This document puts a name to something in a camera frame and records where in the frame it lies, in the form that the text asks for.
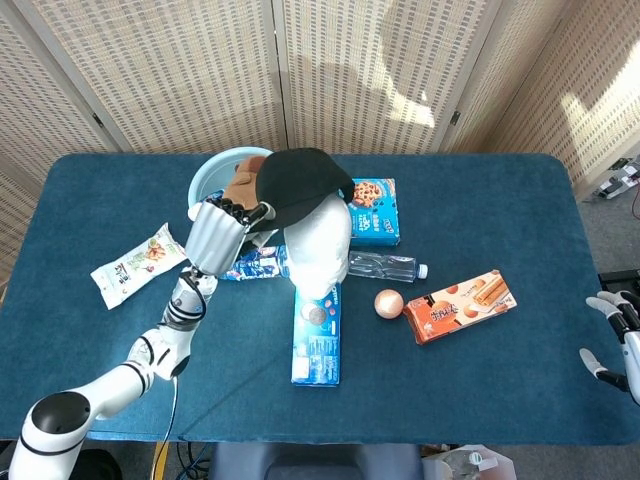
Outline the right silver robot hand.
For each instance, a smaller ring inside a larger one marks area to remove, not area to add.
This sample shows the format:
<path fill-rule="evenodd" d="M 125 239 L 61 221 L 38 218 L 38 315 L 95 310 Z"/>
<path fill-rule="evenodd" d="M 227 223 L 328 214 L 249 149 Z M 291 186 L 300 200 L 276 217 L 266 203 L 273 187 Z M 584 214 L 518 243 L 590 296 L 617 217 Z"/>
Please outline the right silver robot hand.
<path fill-rule="evenodd" d="M 601 312 L 613 329 L 622 352 L 625 373 L 604 367 L 587 348 L 579 350 L 586 369 L 598 380 L 627 392 L 639 404 L 639 297 L 629 291 L 600 291 L 586 304 Z"/>

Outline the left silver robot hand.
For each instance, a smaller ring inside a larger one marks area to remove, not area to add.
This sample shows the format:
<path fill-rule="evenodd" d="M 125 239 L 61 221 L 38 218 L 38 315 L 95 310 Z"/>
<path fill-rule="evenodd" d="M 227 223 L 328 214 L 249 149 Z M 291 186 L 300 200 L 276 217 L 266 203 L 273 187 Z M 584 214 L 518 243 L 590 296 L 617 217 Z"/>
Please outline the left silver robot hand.
<path fill-rule="evenodd" d="M 255 225 L 275 218 L 275 209 L 266 202 L 246 210 L 228 198 L 201 203 L 189 233 L 185 253 L 193 268 L 207 276 L 230 269 Z"/>

